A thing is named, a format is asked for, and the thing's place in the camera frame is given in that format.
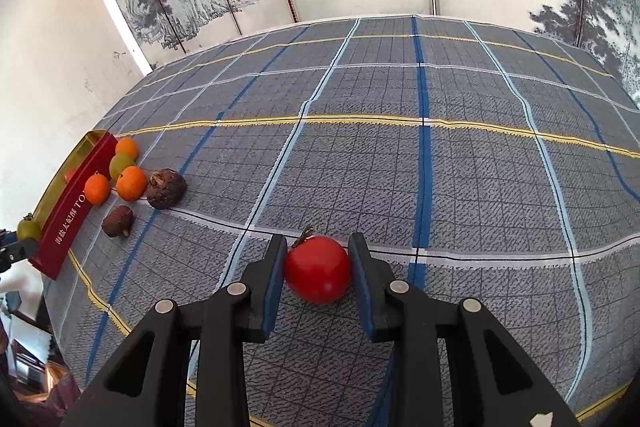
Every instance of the white wall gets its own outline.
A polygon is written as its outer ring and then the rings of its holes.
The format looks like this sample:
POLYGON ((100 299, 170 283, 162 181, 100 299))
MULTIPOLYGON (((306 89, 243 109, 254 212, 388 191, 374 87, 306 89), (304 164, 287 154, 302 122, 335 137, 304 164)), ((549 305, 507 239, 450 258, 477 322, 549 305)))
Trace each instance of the white wall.
POLYGON ((20 292, 20 311, 35 319, 42 295, 42 277, 27 261, 14 264, 9 271, 0 275, 0 293, 20 292))
POLYGON ((0 0, 0 228, 15 230, 78 140, 148 70, 118 14, 105 0, 0 0))

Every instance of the blue stripe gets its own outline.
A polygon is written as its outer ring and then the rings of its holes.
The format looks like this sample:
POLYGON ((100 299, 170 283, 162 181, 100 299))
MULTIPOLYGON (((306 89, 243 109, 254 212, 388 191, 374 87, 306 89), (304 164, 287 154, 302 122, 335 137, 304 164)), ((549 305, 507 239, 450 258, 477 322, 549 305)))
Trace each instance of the blue stripe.
POLYGON ((365 427, 386 427, 389 423, 389 412, 391 410, 391 390, 394 360, 396 357, 395 348, 391 350, 389 361, 386 365, 385 378, 378 390, 376 400, 371 406, 369 418, 365 427))
MULTIPOLYGON (((351 28, 351 31, 347 34, 346 38, 342 42, 342 45, 338 48, 337 54, 335 55, 334 59, 331 61, 331 64, 329 65, 327 70, 324 72, 324 75, 320 79, 320 82, 318 82, 318 85, 316 86, 316 89, 314 90, 314 92, 311 94, 311 97, 309 97, 309 99, 306 100, 300 107, 300 118, 296 122, 294 128, 292 129, 292 133, 290 133, 289 136, 287 137, 287 140, 285 141, 283 149, 280 151, 280 155, 278 156, 278 159, 276 159, 273 169, 271 170, 266 183, 262 187, 262 190, 260 191, 260 194, 258 195, 258 198, 254 203, 254 207, 252 208, 251 213, 249 214, 249 218, 247 220, 245 230, 248 230, 248 227, 254 221, 259 219, 260 214, 264 210, 266 206, 266 202, 271 195, 271 190, 273 189, 274 185, 278 181, 278 178, 280 177, 280 173, 282 172, 282 168, 284 167, 284 164, 287 162, 287 158, 289 157, 289 153, 291 152, 293 146, 298 140, 298 136, 300 135, 300 132, 302 131, 302 126, 304 125, 303 118, 308 113, 308 109, 311 103, 313 103, 318 98, 318 96, 320 96, 322 90, 324 89, 324 86, 329 81, 329 77, 335 70, 335 66, 340 61, 340 58, 342 57, 342 54, 344 53, 347 47, 347 44, 351 39, 351 36, 355 33, 356 28, 358 27, 359 24, 360 24, 360 19, 357 19, 355 24, 353 25, 353 28, 351 28)), ((293 42, 295 39, 297 39, 300 35, 302 35, 302 33, 304 33, 307 29, 308 27, 305 28, 298 35, 296 35, 293 38, 293 40, 290 41, 290 43, 293 42)), ((267 64, 263 68, 263 71, 269 67, 269 65, 280 55, 281 52, 282 50, 274 58, 270 60, 269 64, 267 64)), ((220 274, 220 279, 216 284, 216 289, 227 284, 229 282, 228 279, 233 277, 234 272, 236 270, 237 263, 238 263, 239 255, 242 251, 242 247, 244 246, 245 238, 246 238, 245 233, 241 233, 240 235, 238 235, 238 237, 236 237, 236 240, 234 241, 233 246, 231 247, 231 250, 228 254, 228 257, 225 263, 225 269, 220 274)), ((200 356, 200 341, 196 343, 196 346, 193 349, 193 352, 191 353, 191 358, 189 360, 189 368, 188 368, 188 371, 189 371, 188 378, 191 378, 191 375, 195 370, 195 360, 197 360, 199 356, 200 356)))
MULTIPOLYGON (((549 184, 551 185, 551 192, 556 202, 556 209, 558 210, 558 217, 560 220, 560 226, 562 228, 562 234, 564 235, 564 241, 573 258, 575 252, 577 251, 574 231, 571 228, 569 213, 564 203, 564 196, 562 195, 562 188, 560 186, 560 182, 558 181, 556 170, 554 169, 554 165, 551 162, 551 157, 549 156, 549 152, 546 149, 546 144, 540 137, 540 131, 538 130, 535 119, 533 118, 533 111, 531 109, 531 106, 529 105, 527 99, 524 98, 524 96, 522 96, 522 94, 518 91, 518 88, 511 80, 511 77, 505 71, 500 61, 494 55, 494 52, 491 51, 486 42, 481 39, 480 35, 478 35, 471 24, 466 21, 464 21, 464 23, 469 31, 471 31, 474 37, 478 40, 478 43, 484 48, 487 55, 489 55, 495 67, 498 69, 498 71, 500 71, 502 78, 509 87, 509 90, 511 91, 513 96, 520 100, 520 104, 522 105, 522 108, 524 110, 525 119, 527 120, 527 125, 529 126, 529 129, 534 133, 536 146, 538 147, 538 152, 540 153, 542 164, 546 171, 546 176, 549 179, 549 184)), ((580 328, 580 361, 578 363, 574 380, 572 381, 571 386, 569 386, 569 390, 564 397, 566 401, 568 401, 573 396, 578 383, 580 382, 580 379, 584 374, 587 362, 591 356, 591 344, 593 342, 593 317, 591 316, 591 302, 589 300, 589 294, 584 283, 584 277, 582 276, 582 268, 575 262, 575 259, 573 260, 571 265, 571 275, 572 285, 574 286, 575 300, 578 304, 578 313, 580 315, 582 327, 580 328)))
POLYGON ((423 263, 409 263, 408 279, 418 290, 424 291, 424 280, 427 277, 427 265, 423 263))
MULTIPOLYGON (((220 54, 221 54, 224 50, 226 50, 230 45, 231 45, 231 44, 227 44, 226 46, 223 46, 222 48, 220 48, 220 50, 218 51, 218 53, 216 53, 215 55, 213 55, 213 57, 211 57, 211 60, 213 60, 213 59, 214 59, 214 58, 216 58, 218 55, 220 55, 220 54)), ((175 91, 180 91, 180 88, 181 88, 182 86, 184 86, 184 84, 186 84, 187 82, 189 82, 189 80, 191 79, 191 77, 192 77, 194 74, 198 73, 198 72, 199 72, 199 70, 197 70, 197 69, 192 70, 192 71, 191 71, 191 74, 190 74, 189 76, 187 76, 187 78, 185 78, 185 79, 180 83, 180 85, 174 89, 174 92, 175 92, 175 91)), ((178 72, 175 74, 174 78, 175 78, 176 76, 178 76, 180 73, 181 73, 181 71, 178 71, 178 72)), ((160 89, 158 89, 158 91, 157 91, 157 92, 160 92, 162 89, 164 89, 164 88, 165 88, 165 87, 166 87, 166 86, 171 82, 171 80, 169 80, 169 82, 168 82, 168 83, 166 83, 164 86, 162 86, 160 89)), ((156 108, 156 110, 155 110, 155 111, 153 111, 153 113, 151 113, 148 117, 146 117, 146 118, 145 118, 145 121, 143 121, 143 122, 140 124, 139 128, 144 127, 144 126, 145 126, 145 123, 146 123, 146 122, 148 122, 149 118, 151 118, 153 115, 155 115, 155 114, 160 110, 160 108, 161 108, 161 107, 162 107, 162 106, 163 106, 163 105, 164 105, 168 100, 169 100, 169 97, 165 97, 165 99, 164 99, 164 100, 162 101, 162 103, 161 103, 161 104, 156 108)))
MULTIPOLYGON (((295 37, 293 37, 289 41, 289 44, 291 44, 293 41, 295 41, 297 38, 299 38, 299 36, 302 35, 304 32, 306 32, 308 30, 308 28, 309 28, 309 26, 305 26, 305 28, 303 28, 301 32, 299 32, 295 37)), ((269 66, 271 66, 274 63, 274 61, 278 57, 280 57, 280 55, 282 55, 284 53, 284 51, 286 51, 286 49, 288 49, 288 46, 283 46, 282 49, 269 62, 267 62, 267 64, 260 70, 260 73, 264 73, 264 71, 266 71, 269 68, 269 66)), ((260 77, 260 75, 254 76, 251 79, 251 81, 249 81, 249 83, 247 83, 247 85, 244 86, 240 90, 240 92, 238 94, 236 94, 235 98, 231 101, 231 103, 226 108, 226 110, 231 109, 236 104, 236 102, 238 102, 238 100, 240 100, 240 98, 247 92, 249 87, 252 86, 254 84, 254 82, 259 77, 260 77)), ((224 115, 225 115, 225 111, 220 111, 218 113, 217 117, 216 117, 216 120, 221 120, 224 115)), ((210 127, 207 130, 207 132, 202 136, 202 138, 200 138, 199 142, 196 144, 196 146, 193 148, 193 150, 191 151, 189 156, 187 156, 186 160, 184 161, 184 163, 180 167, 180 169, 179 169, 180 174, 184 174, 186 172, 187 168, 189 167, 189 165, 191 164, 193 159, 196 157, 196 155, 198 154, 200 149, 202 149, 202 146, 209 139, 209 137, 213 134, 213 131, 215 131, 215 129, 216 129, 215 126, 214 127, 210 127)), ((115 302, 115 299, 117 298, 118 293, 120 292, 120 289, 122 288, 122 284, 124 283, 125 277, 127 275, 127 271, 129 270, 129 267, 133 263, 133 260, 135 259, 136 254, 138 253, 138 250, 140 249, 140 246, 142 245, 142 243, 144 241, 146 233, 149 231, 149 229, 153 225, 153 223, 156 220, 156 217, 158 217, 159 213, 160 212, 158 210, 154 210, 151 213, 151 216, 149 217, 149 220, 146 222, 145 228, 142 229, 142 232, 140 233, 140 237, 138 238, 138 240, 136 241, 134 247, 132 248, 131 252, 129 253, 129 257, 127 258, 127 262, 125 263, 124 267, 122 267, 122 270, 120 270, 120 274, 118 275, 118 279, 116 280, 116 283, 113 286, 113 289, 111 290, 111 294, 109 295, 109 301, 108 302, 109 302, 110 305, 113 305, 113 303, 115 302)), ((89 357, 88 357, 88 360, 87 360, 86 372, 84 374, 84 384, 85 385, 87 385, 89 383, 91 370, 94 367, 95 357, 96 357, 96 355, 98 353, 98 348, 100 347, 100 341, 102 340, 102 335, 104 334, 104 328, 107 325, 108 318, 109 318, 109 315, 106 312, 103 312, 102 313, 102 317, 100 318, 100 324, 98 325, 98 329, 95 332, 94 343, 92 345, 91 351, 89 352, 89 357)))
MULTIPOLYGON (((273 57, 269 62, 267 62, 267 64, 265 65, 265 67, 263 67, 263 68, 260 70, 260 73, 264 73, 266 70, 268 70, 268 69, 269 69, 269 67, 270 67, 270 66, 271 66, 271 65, 272 65, 272 64, 273 64, 273 63, 278 59, 278 57, 280 57, 280 55, 282 55, 286 50, 288 50, 288 49, 289 49, 289 44, 291 44, 292 42, 294 42, 295 40, 297 40, 297 39, 298 39, 298 37, 299 37, 299 36, 301 36, 301 35, 302 35, 304 32, 306 32, 308 29, 309 29, 309 26, 305 26, 305 27, 302 29, 302 31, 301 31, 300 33, 298 33, 295 37, 293 37, 293 38, 292 38, 292 39, 287 43, 287 45, 286 45, 286 46, 283 46, 283 47, 282 47, 282 49, 281 49, 279 52, 277 52, 277 53, 275 54, 275 56, 274 56, 274 57, 273 57)), ((226 109, 227 109, 227 110, 229 110, 229 109, 233 108, 233 107, 234 107, 234 105, 236 105, 236 103, 238 102, 238 100, 240 100, 240 99, 244 96, 244 94, 247 92, 247 90, 248 90, 251 86, 253 86, 253 85, 254 85, 254 82, 255 82, 256 80, 258 80, 258 78, 260 78, 260 75, 259 75, 259 74, 255 75, 255 76, 254 76, 254 77, 253 77, 253 78, 252 78, 252 79, 251 79, 251 80, 246 84, 246 86, 244 86, 244 87, 240 90, 240 92, 239 92, 238 94, 236 94, 236 97, 231 101, 231 103, 229 104, 229 107, 227 107, 226 109)))
MULTIPOLYGON (((535 51, 535 49, 533 48, 533 46, 531 44, 529 44, 523 36, 521 36, 518 32, 514 31, 514 33, 519 36, 520 40, 522 42, 524 42, 529 49, 535 51)), ((543 55, 538 55, 540 57, 540 59, 546 64, 546 66, 552 71, 552 73, 556 76, 556 78, 562 82, 565 86, 567 86, 568 84, 564 81, 564 78, 562 78, 562 76, 560 76, 560 74, 556 71, 556 68, 554 68, 548 60, 546 60, 545 57, 543 57, 543 55)), ((593 116, 591 115, 591 113, 587 110, 587 108, 584 107, 584 105, 582 105, 582 102, 580 101, 580 99, 575 95, 574 90, 573 89, 567 89, 567 91, 569 92, 569 94, 571 95, 572 99, 574 99, 574 102, 578 104, 578 107, 580 107, 580 109, 583 111, 583 113, 585 115, 587 115, 587 117, 589 118, 589 120, 591 120, 591 124, 593 125, 593 130, 596 133, 596 136, 598 136, 598 140, 600 140, 600 143, 602 143, 603 145, 606 145, 607 143, 605 142, 604 137, 602 136, 602 133, 600 131, 600 128, 598 126, 598 123, 595 121, 595 119, 593 118, 593 116)), ((605 151, 607 153, 607 157, 609 158, 609 162, 611 163, 611 166, 613 167, 614 172, 616 173, 616 176, 618 178, 618 181, 620 182, 620 185, 622 186, 622 188, 624 188, 626 190, 626 192, 632 197, 634 198, 636 201, 638 201, 640 203, 640 196, 638 196, 638 194, 631 188, 629 187, 629 185, 626 184, 624 178, 622 177, 622 174, 620 173, 620 170, 618 169, 618 164, 616 163, 615 158, 613 158, 613 155, 610 151, 605 151)))
MULTIPOLYGON (((415 61, 418 63, 418 107, 420 110, 420 118, 429 118, 427 75, 415 16, 411 17, 411 28, 414 35, 415 61)), ((418 197, 415 211, 414 240, 412 244, 414 248, 427 248, 429 246, 431 198, 433 192, 433 179, 431 174, 431 128, 426 126, 423 121, 418 132, 420 144, 418 159, 418 197)))

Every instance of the black object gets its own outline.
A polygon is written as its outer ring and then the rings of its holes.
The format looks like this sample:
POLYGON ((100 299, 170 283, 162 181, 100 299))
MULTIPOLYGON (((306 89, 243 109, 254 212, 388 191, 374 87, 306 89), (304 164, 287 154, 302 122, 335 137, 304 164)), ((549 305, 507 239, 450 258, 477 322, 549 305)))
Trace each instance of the black object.
POLYGON ((0 247, 0 273, 6 272, 18 261, 33 257, 37 252, 38 242, 31 238, 0 247))
POLYGON ((67 414, 63 427, 184 424, 191 341, 200 339, 196 425, 248 427, 242 343, 263 343, 275 325, 287 241, 273 235, 240 282, 206 301, 163 300, 142 318, 67 414))
POLYGON ((472 298, 429 298, 349 240, 358 313, 373 342, 395 341, 390 427, 443 425, 438 338, 447 343, 458 426, 578 427, 558 392, 513 337, 472 298))
MULTIPOLYGON (((367 336, 373 342, 395 341, 390 427, 443 425, 438 338, 447 343, 456 427, 579 425, 535 363, 479 301, 438 301, 396 280, 387 263, 370 256, 361 233, 351 235, 349 252, 367 336)), ((62 427, 184 425, 195 339, 201 342, 196 427, 248 427, 242 343, 263 343, 273 330, 286 253, 285 238, 273 235, 264 258, 248 264, 240 282, 205 301, 156 303, 104 364, 62 427)), ((604 427, 628 425, 624 422, 636 407, 638 380, 620 402, 622 413, 604 427)), ((10 411, 15 420, 10 425, 30 427, 21 423, 9 394, 0 378, 0 410, 10 411)))
POLYGON ((187 190, 187 181, 180 172, 161 169, 151 174, 146 190, 146 202, 154 208, 175 206, 187 190))

